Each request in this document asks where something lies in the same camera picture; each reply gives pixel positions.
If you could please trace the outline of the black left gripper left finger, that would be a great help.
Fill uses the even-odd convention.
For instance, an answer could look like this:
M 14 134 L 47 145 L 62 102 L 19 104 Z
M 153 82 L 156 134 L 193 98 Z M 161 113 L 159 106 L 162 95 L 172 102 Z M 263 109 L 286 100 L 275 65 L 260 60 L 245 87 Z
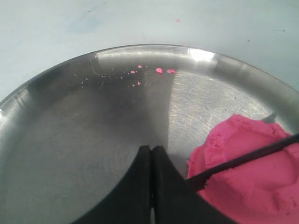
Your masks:
M 131 166 L 113 190 L 75 224 L 149 224 L 151 210 L 151 150 L 141 146 Z

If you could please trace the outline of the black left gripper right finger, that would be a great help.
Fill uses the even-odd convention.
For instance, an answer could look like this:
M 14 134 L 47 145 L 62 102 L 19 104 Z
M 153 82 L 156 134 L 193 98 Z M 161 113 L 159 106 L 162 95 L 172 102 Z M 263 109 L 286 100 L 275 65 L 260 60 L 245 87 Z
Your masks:
M 151 192 L 156 224 L 234 224 L 185 182 L 162 146 L 151 151 Z

